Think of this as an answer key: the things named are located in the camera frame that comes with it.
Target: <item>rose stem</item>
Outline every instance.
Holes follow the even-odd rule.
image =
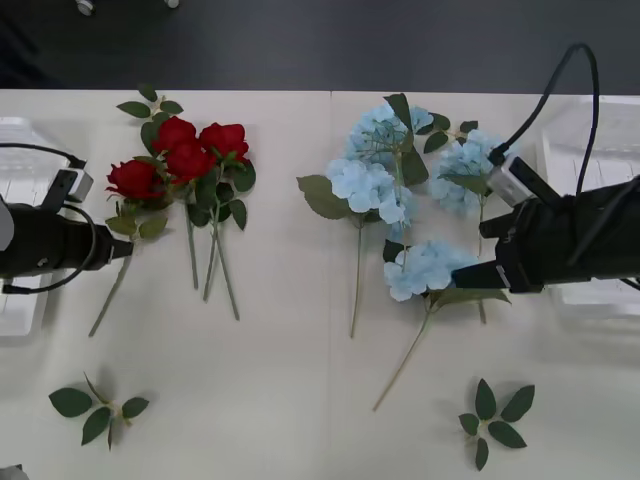
[[[184,214],[187,220],[187,236],[189,238],[189,255],[191,257],[191,273],[193,274],[193,288],[198,290],[198,267],[196,266],[196,249],[193,244],[193,224],[189,219],[189,205],[184,203]]]
[[[218,215],[220,213],[220,202],[218,201],[218,206],[216,208],[216,217],[213,222],[213,234],[215,235],[215,240],[218,242],[218,252],[220,254],[220,263],[222,264],[222,273],[224,274],[224,279],[227,282],[227,290],[229,291],[229,298],[231,299],[231,307],[233,308],[233,316],[237,321],[240,321],[240,314],[238,313],[238,306],[236,305],[236,299],[233,295],[233,288],[231,287],[231,281],[229,279],[229,274],[227,272],[227,262],[224,258],[224,252],[222,250],[222,242],[220,241],[220,236],[218,235]]]
[[[102,319],[106,315],[107,309],[111,304],[111,300],[113,300],[113,297],[118,291],[118,288],[120,288],[120,284],[122,283],[122,280],[124,280],[124,276],[126,275],[127,270],[129,269],[130,263],[131,263],[131,255],[129,255],[128,257],[124,257],[124,261],[122,262],[122,266],[120,267],[120,271],[118,272],[118,277],[116,278],[116,281],[113,284],[113,287],[111,287],[111,291],[109,292],[109,295],[107,296],[107,299],[105,300],[104,305],[102,306],[102,310],[100,310],[98,319],[93,324],[93,327],[91,327],[91,331],[89,332],[89,338],[93,337],[96,334],[96,331],[98,330],[98,327],[100,326],[100,323],[102,322]]]
[[[209,251],[209,267],[207,268],[207,279],[204,282],[204,292],[202,293],[202,300],[209,301],[209,293],[211,291],[211,279],[213,277],[213,258],[216,253],[216,234],[211,234],[211,250]]]

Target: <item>flower stem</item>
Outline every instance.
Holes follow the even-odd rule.
[[[358,267],[356,269],[356,300],[353,303],[353,318],[351,319],[351,338],[356,333],[356,319],[358,314],[358,300],[360,299],[360,251],[362,250],[362,222],[358,227]]]
[[[193,288],[198,290],[198,267],[196,265],[196,249],[193,244],[193,224],[189,219],[189,206],[184,203],[184,215],[187,220],[187,237],[189,238],[189,256],[191,258],[191,273],[193,275]]]
[[[102,323],[102,319],[107,314],[107,310],[109,309],[111,300],[113,300],[113,297],[118,291],[118,288],[120,288],[120,284],[122,283],[122,280],[124,280],[124,276],[127,274],[127,270],[129,269],[130,264],[131,264],[131,255],[129,255],[128,257],[124,257],[124,261],[122,262],[122,266],[120,267],[120,271],[118,272],[116,281],[113,284],[113,287],[111,287],[111,290],[109,291],[109,295],[107,295],[107,299],[105,300],[104,305],[102,306],[102,310],[100,310],[100,313],[98,314],[98,318],[96,322],[93,324],[93,327],[91,327],[91,331],[89,332],[89,338],[93,337],[96,334],[96,331],[100,326],[100,323]]]
[[[218,235],[218,214],[220,213],[220,202],[218,202],[218,208],[216,209],[216,218],[213,222],[213,234],[215,235],[215,241],[218,242],[218,253],[220,254],[220,263],[222,264],[222,273],[224,273],[224,279],[227,282],[227,290],[229,291],[229,298],[231,299],[231,307],[233,308],[233,316],[237,321],[240,321],[240,314],[238,313],[238,306],[236,305],[236,299],[233,295],[233,288],[231,287],[231,280],[229,279],[229,273],[227,272],[227,262],[224,258],[224,251],[222,250],[222,242],[220,241],[220,235]]]
[[[409,362],[409,358],[411,358],[411,355],[413,354],[413,352],[415,351],[416,347],[420,343],[420,340],[424,336],[424,333],[426,332],[427,327],[430,324],[430,322],[429,322],[429,314],[431,313],[431,306],[427,306],[427,302],[429,302],[429,300],[425,299],[425,304],[424,304],[424,306],[425,306],[425,316],[424,316],[424,320],[422,321],[422,325],[420,327],[420,331],[418,332],[418,335],[416,335],[415,340],[411,344],[411,347],[409,348],[409,351],[407,352],[407,354],[404,356],[404,359],[402,360],[402,363],[400,364],[400,366],[396,370],[396,373],[393,374],[393,377],[391,377],[391,380],[389,381],[389,383],[385,387],[384,391],[382,392],[382,395],[380,395],[380,398],[378,399],[376,404],[373,406],[373,411],[374,412],[378,410],[378,408],[382,404],[383,400],[385,399],[385,397],[387,396],[387,394],[389,393],[389,391],[391,390],[393,385],[396,383],[396,380],[398,380],[398,377],[400,376],[400,374],[404,370],[404,367]]]
[[[218,217],[215,217],[214,222],[218,222]],[[204,292],[202,293],[202,300],[204,302],[209,301],[209,293],[211,292],[211,279],[213,277],[213,259],[216,253],[216,234],[211,235],[211,249],[209,250],[209,266],[207,267],[207,279],[204,282]]]
[[[480,223],[484,219],[484,205],[487,199],[484,196],[480,196]],[[482,235],[480,235],[480,230],[478,229],[478,260],[482,256]],[[487,324],[487,312],[484,310],[484,303],[482,300],[478,300],[478,313],[480,314],[480,322],[482,324]]]

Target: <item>detached leaves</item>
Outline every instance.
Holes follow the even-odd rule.
[[[75,388],[61,388],[49,395],[51,405],[60,415],[74,418],[86,413],[93,405],[91,397]]]
[[[520,434],[511,425],[501,420],[489,424],[489,433],[505,447],[524,448],[527,446]]]
[[[476,446],[476,468],[478,471],[484,468],[488,459],[489,445],[487,445],[487,441],[484,438],[480,437],[478,438],[478,444]]]
[[[462,429],[472,437],[475,437],[478,434],[478,426],[480,425],[480,420],[473,413],[463,413],[458,417],[460,420],[460,425],[462,425]]]
[[[536,387],[534,385],[527,385],[518,390],[502,410],[500,414],[502,419],[505,422],[517,422],[520,420],[531,408],[535,393]]]
[[[475,404],[480,420],[489,420],[496,414],[496,397],[484,378],[478,383]]]
[[[427,141],[424,144],[424,153],[432,153],[438,150],[439,148],[445,146],[449,141],[449,137],[444,132],[436,132],[427,138]]]
[[[100,407],[87,418],[82,427],[82,445],[95,440],[98,435],[104,432],[111,421],[111,409],[109,407]]]
[[[151,109],[142,102],[124,102],[118,105],[117,108],[136,118],[149,118],[151,116]]]
[[[122,405],[122,416],[126,419],[135,418],[144,412],[148,406],[149,400],[142,397],[131,398]]]

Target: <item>black cable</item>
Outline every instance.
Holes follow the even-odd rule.
[[[542,93],[542,97],[538,101],[538,105],[535,110],[529,115],[529,118],[525,120],[522,126],[511,136],[509,140],[504,142],[502,145],[498,146],[496,150],[498,150],[501,154],[504,154],[509,148],[527,131],[527,129],[533,124],[535,119],[538,117],[542,108],[547,103],[551,92],[555,89],[556,83],[560,78],[560,75],[564,71],[564,68],[569,63],[569,60],[573,56],[573,54],[579,50],[583,50],[589,60],[589,67],[591,69],[591,83],[593,86],[593,112],[591,119],[591,131],[589,132],[589,142],[587,143],[587,149],[584,154],[584,159],[582,160],[582,167],[580,168],[580,175],[578,176],[578,185],[576,188],[576,196],[578,196],[582,192],[582,185],[584,183],[584,177],[587,171],[587,165],[589,164],[589,158],[591,157],[591,151],[593,150],[593,144],[596,140],[596,130],[598,129],[598,117],[600,116],[600,79],[598,76],[598,63],[596,61],[596,57],[591,50],[591,48],[585,43],[575,43],[571,45],[567,51],[565,52],[562,60],[558,63],[558,66],[551,75],[551,79]]]
[[[41,152],[53,153],[55,155],[65,157],[69,160],[72,168],[78,168],[80,170],[82,170],[87,164],[87,162],[80,160],[75,155],[63,152],[62,150],[56,150],[55,148],[43,147],[42,145],[32,145],[30,143],[0,143],[0,148],[27,148],[30,150],[40,150]]]
[[[96,227],[96,224],[93,223],[93,220],[91,220],[91,217],[89,216],[89,214],[84,210],[82,210],[81,208],[76,207],[75,205],[69,205],[68,203],[65,203],[64,205],[62,205],[62,208],[73,210],[74,212],[79,213],[82,217],[84,217],[84,219],[87,221],[87,223],[91,227],[91,248],[89,249],[89,253],[85,257],[85,259],[82,261],[82,264],[80,264],[80,266],[76,268],[67,277],[63,278],[58,282],[52,283],[51,285],[47,285],[46,287],[26,288],[26,287],[14,286],[14,285],[4,285],[2,287],[2,293],[17,294],[17,295],[31,295],[34,293],[49,292],[51,290],[55,290],[56,288],[60,288],[63,285],[66,285],[71,280],[73,280],[78,275],[80,275],[84,271],[84,269],[89,266],[89,263],[93,259],[96,253],[96,250],[98,249],[98,228]]]

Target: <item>hydrangea leaf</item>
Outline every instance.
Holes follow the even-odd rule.
[[[311,210],[330,220],[338,220],[351,214],[347,200],[336,197],[331,191],[331,181],[322,175],[297,177],[298,188]]]

